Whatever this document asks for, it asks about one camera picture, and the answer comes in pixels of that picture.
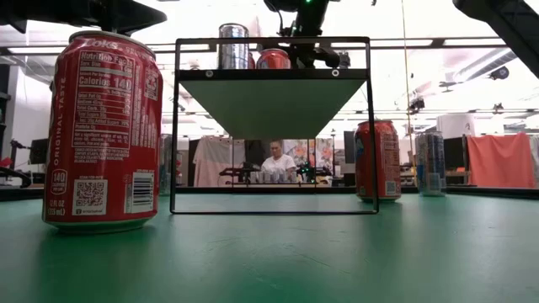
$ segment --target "black cable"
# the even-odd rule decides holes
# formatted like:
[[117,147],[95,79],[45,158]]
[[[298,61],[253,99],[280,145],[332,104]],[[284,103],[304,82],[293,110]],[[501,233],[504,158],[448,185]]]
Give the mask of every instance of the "black cable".
[[281,33],[283,32],[283,16],[280,14],[280,10],[277,9],[275,7],[275,5],[273,5],[273,3],[271,1],[267,1],[266,3],[268,3],[269,5],[271,5],[271,7],[279,14],[279,19],[280,19],[280,26],[279,26],[279,32],[277,33],[278,35],[281,35]]

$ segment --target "blue can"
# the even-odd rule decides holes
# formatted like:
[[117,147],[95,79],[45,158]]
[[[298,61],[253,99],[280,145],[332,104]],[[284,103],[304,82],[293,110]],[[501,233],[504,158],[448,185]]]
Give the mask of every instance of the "blue can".
[[446,195],[446,160],[444,137],[439,131],[428,131],[415,138],[419,192],[424,196]]

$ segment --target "qr code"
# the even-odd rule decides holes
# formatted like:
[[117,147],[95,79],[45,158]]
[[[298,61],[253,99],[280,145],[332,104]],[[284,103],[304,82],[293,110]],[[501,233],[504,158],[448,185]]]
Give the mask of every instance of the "qr code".
[[395,194],[397,194],[397,182],[386,181],[386,195],[395,195]]
[[107,180],[75,180],[73,193],[74,215],[105,215]]

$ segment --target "desk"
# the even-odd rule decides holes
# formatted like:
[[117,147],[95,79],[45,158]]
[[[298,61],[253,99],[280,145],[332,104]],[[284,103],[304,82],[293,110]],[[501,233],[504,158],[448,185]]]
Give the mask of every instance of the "desk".
[[[181,205],[307,203],[353,194],[182,194]],[[379,215],[159,214],[136,231],[59,235],[41,201],[0,203],[0,302],[533,302],[539,204],[405,194]]]

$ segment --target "silver can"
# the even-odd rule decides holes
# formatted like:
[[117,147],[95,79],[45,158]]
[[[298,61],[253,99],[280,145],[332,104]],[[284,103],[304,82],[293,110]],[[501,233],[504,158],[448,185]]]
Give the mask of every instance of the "silver can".
[[441,132],[428,131],[417,136],[415,150],[419,192],[425,196],[446,195],[446,160]]
[[[223,24],[219,28],[219,38],[248,38],[248,29],[241,24]],[[249,44],[219,45],[219,69],[248,69]]]

